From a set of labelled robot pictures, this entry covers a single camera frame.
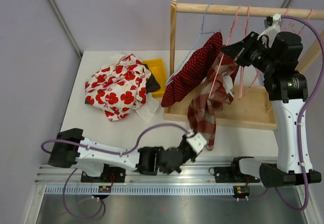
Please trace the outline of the dark red polka dot skirt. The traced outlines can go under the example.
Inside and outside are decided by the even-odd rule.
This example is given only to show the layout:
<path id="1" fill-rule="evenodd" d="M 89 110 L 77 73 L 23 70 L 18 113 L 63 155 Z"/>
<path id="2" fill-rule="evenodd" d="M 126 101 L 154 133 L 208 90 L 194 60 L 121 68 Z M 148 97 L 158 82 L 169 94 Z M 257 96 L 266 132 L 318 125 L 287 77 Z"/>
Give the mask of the dark red polka dot skirt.
<path id="1" fill-rule="evenodd" d="M 207 40 L 203 47 L 192 53 L 182 69 L 173 76 L 172 81 L 167 85 L 161 101 L 162 107 L 166 108 L 180 102 L 203 81 L 220 54 L 222 45 L 222 33 L 217 32 Z"/>

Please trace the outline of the red plaid skirt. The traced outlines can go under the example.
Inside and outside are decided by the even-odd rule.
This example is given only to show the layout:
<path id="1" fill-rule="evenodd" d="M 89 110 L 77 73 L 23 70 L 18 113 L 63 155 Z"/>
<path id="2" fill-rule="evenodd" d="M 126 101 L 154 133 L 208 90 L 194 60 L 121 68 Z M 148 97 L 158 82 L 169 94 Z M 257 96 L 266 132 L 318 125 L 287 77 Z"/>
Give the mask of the red plaid skirt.
<path id="1" fill-rule="evenodd" d="M 212 95 L 208 98 L 221 56 L 222 53 L 217 56 L 209 69 L 201 89 L 189 104 L 187 114 L 190 128 L 203 135 L 208 142 L 206 149 L 209 151 L 213 150 L 215 143 L 217 128 L 215 111 L 221 111 L 225 104 L 232 104 L 233 83 L 238 72 L 238 65 L 224 55 Z"/>

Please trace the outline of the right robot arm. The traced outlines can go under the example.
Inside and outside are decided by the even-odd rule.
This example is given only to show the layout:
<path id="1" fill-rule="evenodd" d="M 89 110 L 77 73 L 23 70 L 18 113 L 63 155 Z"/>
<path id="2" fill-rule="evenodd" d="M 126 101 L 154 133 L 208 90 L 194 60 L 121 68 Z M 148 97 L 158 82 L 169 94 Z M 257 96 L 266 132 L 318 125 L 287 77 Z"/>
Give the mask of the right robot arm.
<path id="1" fill-rule="evenodd" d="M 230 177 L 242 181 L 247 175 L 261 180 L 267 188 L 320 183 L 308 155 L 303 107 L 308 99 L 307 79 L 296 67 L 303 50 L 299 35 L 279 32 L 270 46 L 267 35 L 251 32 L 242 41 L 224 46 L 221 52 L 242 67 L 253 66 L 264 74 L 264 87 L 275 112 L 275 139 L 278 156 L 275 164 L 254 157 L 236 157 Z"/>

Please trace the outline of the pink wire hanger grey skirt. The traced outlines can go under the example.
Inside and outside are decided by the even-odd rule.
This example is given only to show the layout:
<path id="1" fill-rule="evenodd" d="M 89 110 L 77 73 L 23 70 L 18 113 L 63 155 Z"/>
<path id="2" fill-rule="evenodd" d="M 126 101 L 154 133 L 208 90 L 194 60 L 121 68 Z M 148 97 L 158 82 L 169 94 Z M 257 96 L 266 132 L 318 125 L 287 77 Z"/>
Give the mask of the pink wire hanger grey skirt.
<path id="1" fill-rule="evenodd" d="M 245 36 L 248 35 L 248 22 L 249 22 L 249 17 L 250 17 L 250 6 L 248 6 L 248 17 L 247 17 L 246 22 L 245 22 Z M 279 20 L 278 25 L 280 27 L 280 31 L 286 31 L 286 30 L 291 29 L 293 32 L 295 32 L 295 28 L 294 28 L 295 25 L 294 25 L 294 23 L 292 21 L 290 23 L 288 23 L 286 26 L 284 26 L 283 23 L 284 23 L 283 21 Z M 268 29 L 269 27 L 272 26 L 272 21 L 270 20 L 268 22 L 267 19 L 265 18 L 264 19 L 264 26 L 265 26 L 265 29 Z M 276 36 L 276 33 L 274 33 L 274 31 L 271 31 L 270 32 L 270 37 L 269 37 L 270 44 L 273 43 L 275 36 Z M 256 79 L 259 78 L 259 75 L 260 74 L 261 74 L 261 72 L 258 70 L 255 78 L 253 79 L 253 81 L 249 85 L 246 93 L 253 87 Z"/>

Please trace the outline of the pink wire hanger plaid skirt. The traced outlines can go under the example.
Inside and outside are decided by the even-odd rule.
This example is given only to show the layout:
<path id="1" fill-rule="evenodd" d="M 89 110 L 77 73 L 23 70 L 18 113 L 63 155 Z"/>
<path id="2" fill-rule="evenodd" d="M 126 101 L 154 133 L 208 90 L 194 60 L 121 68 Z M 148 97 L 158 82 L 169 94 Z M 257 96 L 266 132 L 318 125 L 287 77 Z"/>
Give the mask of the pink wire hanger plaid skirt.
<path id="1" fill-rule="evenodd" d="M 225 46 L 228 46 L 229 43 L 230 43 L 230 41 L 231 41 L 231 38 L 232 38 L 233 32 L 234 32 L 235 27 L 236 27 L 236 23 L 237 23 L 237 21 L 238 21 L 238 13 L 239 13 L 239 11 L 240 11 L 240 8 L 241 8 L 241 5 L 238 6 L 238 9 L 237 9 L 237 11 L 236 11 L 235 18 L 234 18 L 234 20 L 233 20 L 233 23 L 232 23 L 232 26 L 231 26 L 231 29 L 230 29 L 230 33 L 229 33 L 229 36 L 228 36 L 228 39 L 227 39 L 227 42 L 226 42 Z M 217 68 L 216 74 L 215 74 L 215 76 L 214 76 L 213 83 L 212 83 L 212 86 L 211 86 L 211 89 L 210 89 L 210 92 L 209 92 L 209 96 L 208 96 L 208 98 L 210 98 L 211 95 L 212 95 L 213 88 L 214 88 L 214 85 L 215 85 L 215 83 L 216 83 L 216 79 L 217 79 L 217 76 L 218 76 L 218 74 L 219 74 L 219 70 L 220 70 L 220 68 L 221 68 L 221 65 L 222 65 L 223 59 L 224 59 L 224 54 L 222 54 L 222 56 L 221 56 L 221 59 L 220 59 L 220 62 L 219 62 L 219 65 L 218 65 L 218 68 Z"/>

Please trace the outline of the dark grey dotted skirt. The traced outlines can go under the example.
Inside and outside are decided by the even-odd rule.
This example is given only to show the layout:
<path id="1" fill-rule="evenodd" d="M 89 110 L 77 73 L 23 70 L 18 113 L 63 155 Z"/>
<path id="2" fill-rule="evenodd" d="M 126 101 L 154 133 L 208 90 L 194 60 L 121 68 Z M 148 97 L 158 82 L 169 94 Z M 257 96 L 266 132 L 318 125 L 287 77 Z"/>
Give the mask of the dark grey dotted skirt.
<path id="1" fill-rule="evenodd" d="M 157 82 L 153 73 L 151 73 L 149 79 L 146 81 L 146 93 L 153 93 L 160 89 L 160 85 Z"/>

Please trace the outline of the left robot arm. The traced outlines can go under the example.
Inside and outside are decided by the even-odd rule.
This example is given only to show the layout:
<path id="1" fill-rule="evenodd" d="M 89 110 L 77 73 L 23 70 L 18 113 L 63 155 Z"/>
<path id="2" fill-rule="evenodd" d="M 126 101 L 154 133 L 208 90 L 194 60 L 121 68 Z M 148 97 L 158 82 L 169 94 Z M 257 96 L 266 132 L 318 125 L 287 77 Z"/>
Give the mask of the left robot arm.
<path id="1" fill-rule="evenodd" d="M 177 147 L 144 146 L 127 150 L 84 137 L 83 130 L 79 128 L 58 133 L 53 143 L 48 165 L 56 168 L 76 167 L 98 182 L 109 178 L 107 166 L 152 176 L 159 172 L 180 173 L 180 167 L 187 161 L 195 162 L 207 145 L 201 133 L 189 130 Z"/>

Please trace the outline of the white red floral skirt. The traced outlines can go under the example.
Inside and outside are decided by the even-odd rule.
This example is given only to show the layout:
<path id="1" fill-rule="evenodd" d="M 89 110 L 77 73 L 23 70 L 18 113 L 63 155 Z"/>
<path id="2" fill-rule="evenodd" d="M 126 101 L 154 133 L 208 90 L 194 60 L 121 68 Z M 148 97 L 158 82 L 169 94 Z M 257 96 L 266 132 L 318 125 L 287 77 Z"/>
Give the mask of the white red floral skirt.
<path id="1" fill-rule="evenodd" d="M 134 55 L 103 65 L 85 82 L 85 102 L 102 110 L 108 121 L 126 118 L 146 103 L 152 73 Z"/>

